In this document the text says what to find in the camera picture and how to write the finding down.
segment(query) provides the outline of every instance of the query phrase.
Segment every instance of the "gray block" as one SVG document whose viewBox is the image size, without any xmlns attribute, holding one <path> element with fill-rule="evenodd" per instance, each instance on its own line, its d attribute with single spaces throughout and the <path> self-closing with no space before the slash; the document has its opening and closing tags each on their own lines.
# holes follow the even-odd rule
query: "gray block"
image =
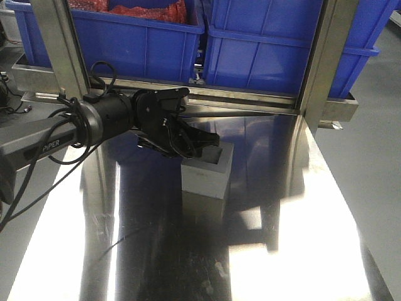
<svg viewBox="0 0 401 301">
<path fill-rule="evenodd" d="M 201 158 L 181 163 L 182 190 L 210 198 L 224 199 L 231 173 L 234 144 L 205 147 Z"/>
<path fill-rule="evenodd" d="M 187 225 L 202 228 L 219 226 L 229 195 L 234 145 L 206 147 L 202 157 L 183 160 L 182 212 Z"/>
</svg>

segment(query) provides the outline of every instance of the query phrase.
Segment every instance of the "cable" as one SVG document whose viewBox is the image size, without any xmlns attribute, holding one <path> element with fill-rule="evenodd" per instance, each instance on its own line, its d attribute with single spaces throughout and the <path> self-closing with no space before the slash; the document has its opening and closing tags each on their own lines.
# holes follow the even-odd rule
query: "cable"
<svg viewBox="0 0 401 301">
<path fill-rule="evenodd" d="M 61 182 L 63 182 L 75 169 L 78 168 L 79 165 L 81 165 L 83 163 L 83 161 L 89 157 L 90 154 L 92 154 L 92 152 L 94 152 L 101 143 L 95 145 L 89 153 L 87 153 L 87 155 L 85 156 L 85 158 L 82 158 L 82 160 L 80 162 L 78 162 L 77 164 L 75 164 L 75 166 L 73 168 L 70 169 L 70 171 L 68 171 L 60 180 L 58 180 L 53 186 L 51 186 L 48 190 L 46 190 L 43 194 L 41 194 L 38 198 L 36 198 L 31 204 L 27 205 L 24 209 L 18 211 L 16 214 L 12 215 L 9 219 L 9 221 L 12 221 L 14 218 L 17 218 L 18 216 L 20 216 L 21 214 L 25 213 L 27 210 L 29 210 L 30 208 L 32 208 L 35 204 L 37 204 L 39 201 L 41 201 L 45 196 L 47 196 L 54 188 L 56 188 L 58 186 L 58 184 L 60 184 Z"/>
<path fill-rule="evenodd" d="M 102 80 L 100 77 L 98 77 L 95 73 L 95 67 L 99 66 L 99 65 L 105 65 L 105 66 L 109 67 L 111 69 L 111 71 L 113 72 L 113 79 L 110 82 L 109 86 L 107 86 L 105 81 Z M 103 93 L 101 95 L 99 95 L 99 98 L 108 94 L 110 92 L 110 90 L 114 87 L 115 80 L 117 79 L 117 71 L 111 64 L 107 63 L 106 61 L 97 61 L 96 63 L 94 63 L 92 65 L 92 67 L 90 68 L 90 73 L 91 73 L 93 79 L 95 79 L 99 84 L 101 84 L 103 86 Z"/>
<path fill-rule="evenodd" d="M 4 84 L 4 86 L 6 87 L 6 90 L 8 91 L 8 93 L 10 93 L 11 95 L 18 96 L 18 97 L 22 98 L 22 95 L 13 93 L 13 91 L 10 90 L 10 88 L 8 87 L 6 81 L 3 78 L 1 78 L 1 81 Z"/>
<path fill-rule="evenodd" d="M 139 227 L 139 228 L 137 228 L 137 229 L 134 229 L 132 232 L 129 232 L 127 235 L 124 235 L 123 237 L 121 237 L 121 238 L 120 238 L 119 240 L 117 240 L 114 244 L 112 244 L 111 246 L 109 246 L 109 247 L 102 253 L 102 255 L 100 255 L 100 257 L 88 267 L 88 270 L 90 270 L 92 267 L 94 267 L 100 260 L 102 260 L 102 259 L 107 255 L 108 252 L 110 252 L 110 251 L 111 251 L 115 246 L 117 246 L 119 243 L 125 241 L 127 238 L 129 238 L 129 237 L 131 237 L 131 236 L 133 236 L 133 235 L 138 234 L 138 233 L 141 232 L 142 230 L 149 229 L 151 226 L 152 226 L 152 224 Z"/>
<path fill-rule="evenodd" d="M 84 158 L 89 153 L 90 146 L 92 144 L 92 132 L 90 130 L 89 120 L 85 116 L 85 114 L 82 112 L 82 109 L 80 107 L 78 99 L 73 97 L 71 99 L 70 105 L 68 105 L 68 106 L 69 106 L 68 108 L 60 108 L 57 111 L 58 112 L 66 112 L 66 113 L 75 114 L 78 117 L 78 119 L 81 121 L 81 124 L 84 123 L 84 125 L 85 125 L 85 134 L 86 134 L 85 138 L 87 139 L 87 141 L 86 141 L 86 149 L 85 149 L 85 151 L 83 152 L 83 154 L 80 157 L 78 157 L 78 158 L 76 158 L 75 160 L 72 160 L 72 161 L 61 161 L 61 160 L 58 160 L 58 159 L 54 158 L 53 156 L 49 156 L 50 160 L 52 160 L 54 163 L 57 163 L 57 164 L 60 164 L 60 165 L 72 165 L 72 164 L 80 162 L 81 159 Z M 54 116 L 55 112 L 57 112 L 57 111 L 54 111 L 52 114 L 50 114 L 50 117 Z M 83 147 L 83 144 L 74 145 L 74 147 L 75 148 L 80 148 L 80 147 Z"/>
<path fill-rule="evenodd" d="M 36 149 L 35 155 L 33 156 L 33 158 L 31 159 L 31 163 L 29 165 L 28 171 L 26 172 L 24 181 L 21 185 L 21 187 L 19 188 L 19 191 L 16 195 L 16 197 L 14 198 L 14 201 L 11 203 L 10 208 L 8 209 L 6 215 L 4 216 L 3 221 L 0 223 L 0 232 L 4 229 L 4 227 L 7 225 L 7 223 L 9 222 L 9 219 L 11 217 L 11 215 L 14 213 L 15 208 L 17 207 L 19 201 L 21 200 L 26 187 L 28 186 L 28 182 L 31 179 L 32 173 L 33 173 L 33 169 L 39 159 L 39 156 L 41 154 L 41 151 L 43 149 L 43 147 L 46 145 L 46 143 L 48 143 L 49 138 L 51 136 L 51 134 L 58 128 L 61 127 L 64 124 L 67 124 L 68 122 L 70 122 L 68 119 L 66 120 L 62 120 L 60 122 L 57 122 L 56 124 L 54 124 L 50 130 L 45 133 L 45 135 L 43 136 L 43 138 L 41 139 L 41 143 L 39 144 L 38 148 Z"/>
<path fill-rule="evenodd" d="M 6 95 L 8 96 L 8 93 L 10 93 L 11 95 L 14 95 L 14 96 L 18 96 L 18 97 L 21 97 L 22 98 L 22 95 L 20 95 L 20 94 L 15 94 L 15 93 L 13 93 L 11 90 L 10 90 L 10 88 L 8 87 L 8 85 L 7 85 L 7 82 L 1 77 L 1 82 L 3 83 L 3 85 L 6 87 Z M 12 108 L 12 107 L 2 107 L 2 108 L 0 108 L 0 110 L 5 110 L 5 111 L 7 111 L 7 114 L 25 114 L 25 113 L 27 113 L 26 111 L 22 111 L 22 112 L 18 112 L 18 110 L 22 107 L 22 105 L 23 105 L 23 102 L 22 101 L 20 101 L 20 104 L 18 105 L 18 107 L 17 108 Z"/>
</svg>

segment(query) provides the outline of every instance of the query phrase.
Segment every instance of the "red item in bin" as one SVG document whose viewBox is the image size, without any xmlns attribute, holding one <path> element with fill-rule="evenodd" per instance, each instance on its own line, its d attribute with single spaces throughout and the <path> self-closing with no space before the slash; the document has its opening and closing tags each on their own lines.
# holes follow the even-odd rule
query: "red item in bin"
<svg viewBox="0 0 401 301">
<path fill-rule="evenodd" d="M 68 0 L 70 8 L 84 11 L 108 11 L 108 0 Z"/>
<path fill-rule="evenodd" d="M 109 13 L 187 24 L 187 9 L 185 8 L 184 0 L 178 0 L 176 3 L 170 4 L 167 8 L 147 9 L 139 6 L 127 8 L 122 5 L 117 5 Z"/>
</svg>

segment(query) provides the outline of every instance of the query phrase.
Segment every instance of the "blue plastic crate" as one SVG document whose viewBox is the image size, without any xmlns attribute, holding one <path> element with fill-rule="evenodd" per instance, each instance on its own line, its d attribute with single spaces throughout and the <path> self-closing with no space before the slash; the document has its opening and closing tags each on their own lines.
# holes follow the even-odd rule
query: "blue plastic crate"
<svg viewBox="0 0 401 301">
<path fill-rule="evenodd" d="M 176 0 L 110 0 L 110 9 L 117 4 L 157 8 L 174 2 Z M 204 22 L 198 0 L 186 0 L 185 4 L 190 24 L 73 9 L 85 65 L 90 67 L 104 60 L 117 69 L 119 76 L 188 82 L 193 75 Z M 7 7 L 15 10 L 29 63 L 50 67 L 31 5 L 8 1 Z"/>
<path fill-rule="evenodd" d="M 214 0 L 212 25 L 240 33 L 312 40 L 323 0 Z"/>
<path fill-rule="evenodd" d="M 298 94 L 311 43 L 242 34 L 209 26 L 204 79 L 208 85 Z M 377 48 L 345 48 L 330 97 L 345 98 Z"/>
<path fill-rule="evenodd" d="M 360 0 L 346 46 L 371 48 L 399 0 Z M 311 40 L 322 0 L 214 0 L 216 29 Z"/>
</svg>

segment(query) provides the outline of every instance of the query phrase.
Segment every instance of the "stainless steel table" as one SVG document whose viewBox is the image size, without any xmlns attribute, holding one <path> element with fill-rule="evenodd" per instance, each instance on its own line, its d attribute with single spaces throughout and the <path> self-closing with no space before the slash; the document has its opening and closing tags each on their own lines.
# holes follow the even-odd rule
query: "stainless steel table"
<svg viewBox="0 0 401 301">
<path fill-rule="evenodd" d="M 191 122 L 234 143 L 221 227 L 186 222 L 180 159 L 127 132 L 50 194 L 8 300 L 372 300 L 356 224 L 302 117 Z"/>
</svg>

